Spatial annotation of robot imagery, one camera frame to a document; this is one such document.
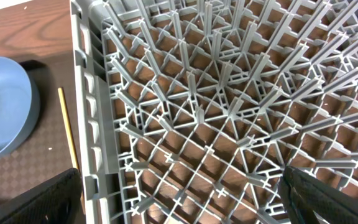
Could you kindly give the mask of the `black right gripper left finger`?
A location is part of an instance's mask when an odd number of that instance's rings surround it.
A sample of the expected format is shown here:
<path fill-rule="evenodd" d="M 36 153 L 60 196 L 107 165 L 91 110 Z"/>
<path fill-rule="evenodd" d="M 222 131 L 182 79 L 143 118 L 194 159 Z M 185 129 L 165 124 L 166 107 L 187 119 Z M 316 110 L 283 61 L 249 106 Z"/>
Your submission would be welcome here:
<path fill-rule="evenodd" d="M 76 168 L 0 204 L 0 223 L 74 223 L 83 185 Z"/>

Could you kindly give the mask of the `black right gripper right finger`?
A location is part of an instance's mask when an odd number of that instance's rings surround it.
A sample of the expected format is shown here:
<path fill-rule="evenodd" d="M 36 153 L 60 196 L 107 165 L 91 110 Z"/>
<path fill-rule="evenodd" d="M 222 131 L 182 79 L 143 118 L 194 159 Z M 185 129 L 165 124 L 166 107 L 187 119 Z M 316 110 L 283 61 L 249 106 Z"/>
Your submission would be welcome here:
<path fill-rule="evenodd" d="M 285 211 L 292 223 L 358 224 L 358 201 L 293 166 L 287 166 L 278 184 Z"/>

